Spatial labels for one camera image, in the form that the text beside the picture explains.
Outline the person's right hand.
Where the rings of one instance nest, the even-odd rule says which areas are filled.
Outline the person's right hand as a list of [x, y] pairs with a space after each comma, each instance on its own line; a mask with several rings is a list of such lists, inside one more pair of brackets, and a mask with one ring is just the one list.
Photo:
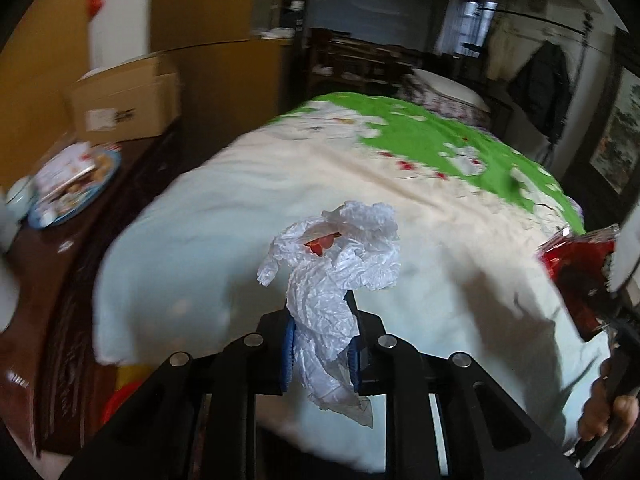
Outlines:
[[600, 366], [600, 377], [592, 383], [589, 400], [582, 408], [578, 420], [578, 434], [583, 441], [603, 437], [608, 431], [610, 420], [616, 417], [620, 426], [608, 440], [608, 448], [615, 448], [626, 440], [639, 416], [639, 403], [635, 396], [618, 396], [608, 402], [606, 381], [610, 374], [611, 360], [606, 359]]

